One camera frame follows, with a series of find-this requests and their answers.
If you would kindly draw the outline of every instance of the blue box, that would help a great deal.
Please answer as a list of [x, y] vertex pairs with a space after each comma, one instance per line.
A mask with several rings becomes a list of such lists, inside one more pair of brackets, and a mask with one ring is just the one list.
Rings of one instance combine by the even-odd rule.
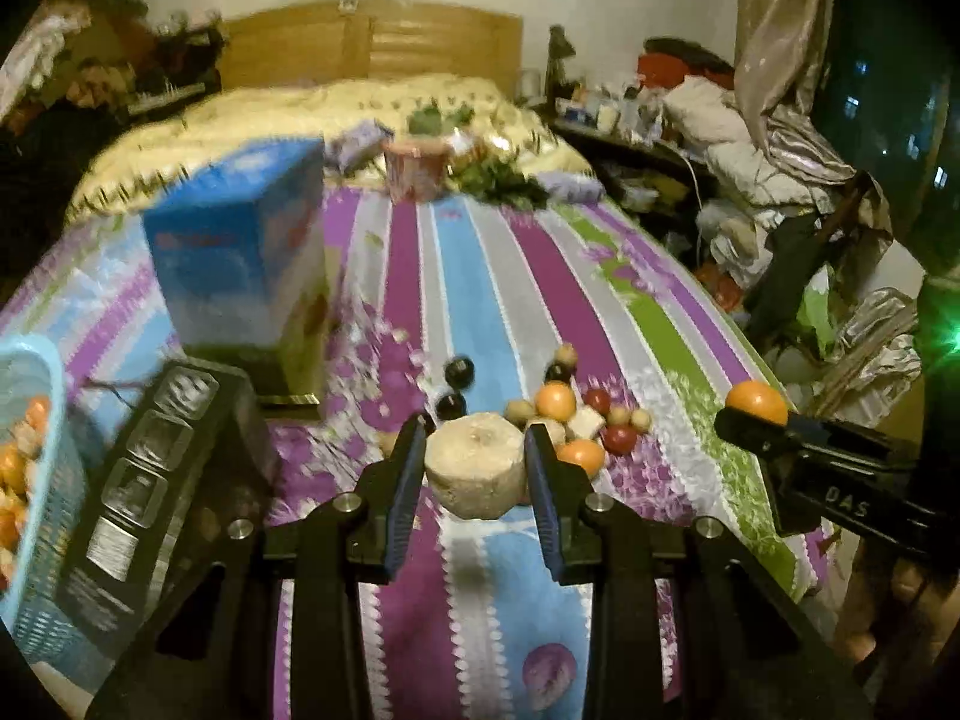
[[184, 350], [243, 368], [257, 393], [320, 395], [329, 288], [323, 141], [252, 143], [143, 214]]

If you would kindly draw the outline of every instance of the beige satin curtain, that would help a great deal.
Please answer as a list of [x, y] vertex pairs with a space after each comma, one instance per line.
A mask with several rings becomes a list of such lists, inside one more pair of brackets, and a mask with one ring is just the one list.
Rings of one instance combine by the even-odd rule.
[[842, 184], [856, 170], [810, 124], [833, 0], [739, 0], [736, 102], [752, 141], [800, 181]]

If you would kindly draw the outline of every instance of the purple package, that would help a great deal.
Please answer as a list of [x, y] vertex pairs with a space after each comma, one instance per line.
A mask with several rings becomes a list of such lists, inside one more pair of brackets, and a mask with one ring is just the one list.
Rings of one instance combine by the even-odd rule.
[[339, 138], [328, 143], [323, 160], [336, 172], [347, 175], [359, 170], [383, 151], [384, 143], [394, 138], [394, 131], [376, 119], [364, 119]]
[[548, 170], [537, 173], [534, 177], [550, 193], [550, 199], [554, 202], [596, 205], [603, 199], [603, 184], [591, 175], [565, 170]]

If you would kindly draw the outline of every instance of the red ball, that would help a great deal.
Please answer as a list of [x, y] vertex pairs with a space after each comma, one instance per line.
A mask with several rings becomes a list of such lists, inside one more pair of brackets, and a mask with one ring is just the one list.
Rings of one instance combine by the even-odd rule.
[[603, 430], [601, 440], [611, 455], [629, 455], [637, 446], [637, 429], [632, 425], [610, 425]]
[[595, 410], [599, 415], [606, 416], [610, 410], [610, 394], [606, 389], [594, 386], [584, 392], [584, 405]]

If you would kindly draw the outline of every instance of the green stripe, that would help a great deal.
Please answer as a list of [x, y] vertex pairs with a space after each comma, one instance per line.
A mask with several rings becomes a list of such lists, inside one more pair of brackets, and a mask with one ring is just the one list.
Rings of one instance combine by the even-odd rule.
[[116, 233], [123, 226], [123, 222], [124, 218], [121, 215], [117, 215], [117, 217], [112, 218], [110, 225], [107, 225], [107, 223], [102, 224], [86, 246], [81, 248], [76, 256], [62, 265], [56, 277], [47, 285], [43, 292], [40, 293], [40, 299], [34, 304], [27, 319], [23, 322], [22, 332], [29, 333], [40, 323], [40, 319], [43, 319], [47, 313], [47, 309], [50, 308], [50, 304], [53, 302], [56, 293], [59, 293], [70, 280], [74, 269], [79, 268], [80, 265], [83, 264], [83, 261], [92, 255], [93, 252], [99, 251], [104, 239]]
[[[610, 235], [579, 214], [570, 213], [568, 209], [563, 209], [560, 214], [586, 242], [614, 251], [618, 249]], [[717, 399], [693, 353], [664, 314], [664, 309], [650, 295], [635, 289], [629, 279], [613, 276], [619, 268], [629, 265], [626, 258], [618, 255], [616, 259], [603, 262], [600, 271], [650, 344], [667, 383], [683, 403], [704, 453], [717, 460], [727, 500], [731, 502], [741, 535], [750, 551], [782, 587], [792, 589], [797, 558], [774, 532], [770, 504], [754, 460], [747, 452], [723, 442], [713, 432], [713, 417], [723, 404]]]

